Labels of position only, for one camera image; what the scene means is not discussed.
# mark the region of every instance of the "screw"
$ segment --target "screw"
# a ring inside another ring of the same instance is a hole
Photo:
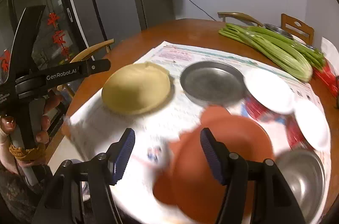
[[[265,160],[265,164],[271,167],[274,165],[274,162],[271,159],[267,159]]]
[[[71,160],[65,160],[65,161],[63,161],[63,162],[61,163],[61,165],[62,165],[63,167],[66,167],[66,166],[69,166],[71,163],[72,163]]]
[[[232,152],[232,153],[229,154],[229,157],[230,157],[231,159],[233,159],[233,160],[236,160],[236,159],[239,158],[239,155],[236,154],[235,152]]]
[[[104,160],[104,159],[106,159],[106,153],[99,153],[99,154],[97,155],[97,158],[98,158],[99,160]]]

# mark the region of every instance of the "yellow scrunchie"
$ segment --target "yellow scrunchie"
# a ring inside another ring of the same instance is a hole
[[[24,149],[24,148],[16,148],[13,144],[10,146],[11,154],[20,161],[34,161],[39,159],[46,154],[46,147],[45,144],[39,143],[36,148],[32,149]]]

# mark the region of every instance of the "finger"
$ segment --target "finger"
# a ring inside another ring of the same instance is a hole
[[[1,117],[0,126],[3,132],[5,132],[6,134],[10,134],[11,132],[14,131],[16,123],[13,117],[5,116]]]
[[[46,115],[41,117],[41,130],[47,131],[48,127],[50,127],[50,118]]]
[[[31,166],[37,166],[37,165],[44,165],[46,163],[46,158],[40,157],[39,159],[35,161],[27,161],[27,162],[17,160],[17,162],[19,166],[21,166],[22,168],[25,168],[25,167],[31,167]]]
[[[46,131],[41,131],[41,132],[37,133],[35,138],[37,139],[38,143],[43,143],[43,144],[47,144],[49,139],[50,139],[50,137],[48,136],[48,133]]]
[[[57,107],[59,103],[62,101],[62,99],[63,99],[62,95],[50,95],[50,97],[46,101],[43,113],[47,114],[54,107]]]

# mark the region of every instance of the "wooden chair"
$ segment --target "wooden chair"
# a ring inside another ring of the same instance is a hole
[[[105,47],[106,48],[106,52],[109,53],[111,51],[110,45],[114,43],[114,39],[111,40],[107,40],[101,43],[98,43],[96,45],[93,45],[85,50],[83,50],[82,52],[78,53],[72,60],[70,63],[72,62],[77,62],[80,60],[87,60],[89,59],[94,53],[96,53],[98,50],[100,50],[101,48]],[[62,91],[63,89],[65,89],[67,91],[67,93],[71,96],[71,98],[74,97],[74,91],[67,85],[67,84],[62,84],[59,85],[57,87],[58,91]]]
[[[249,16],[245,13],[224,13],[224,12],[218,12],[218,16],[222,19],[223,22],[226,22],[226,17],[231,17],[231,18],[235,18],[241,21],[245,21],[245,23],[247,22],[251,22],[251,23],[255,23],[260,27],[263,27],[264,24],[259,22],[258,20],[254,19],[252,16]]]
[[[302,31],[308,36],[300,34],[299,32],[292,30],[291,28],[287,28],[286,25],[290,25],[293,28],[298,29],[299,31]],[[305,23],[301,22],[300,20],[288,16],[287,14],[283,13],[281,15],[281,28],[287,32],[289,32],[291,35],[295,35],[299,37],[301,40],[303,40],[306,44],[312,45],[313,43],[313,36],[314,36],[314,29]]]

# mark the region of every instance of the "person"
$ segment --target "person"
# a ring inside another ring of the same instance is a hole
[[[37,133],[36,141],[47,144],[49,136],[47,129],[50,125],[47,112],[56,107],[62,101],[62,96],[49,92],[46,100],[44,115],[41,119],[42,131]],[[34,165],[45,164],[45,158],[35,161],[23,162],[16,160],[9,151],[11,139],[9,135],[14,131],[16,122],[11,116],[3,116],[0,119],[0,194],[18,223],[28,224],[32,222],[35,210],[45,190],[47,181],[43,180],[33,187],[28,186],[23,178],[22,169]]]

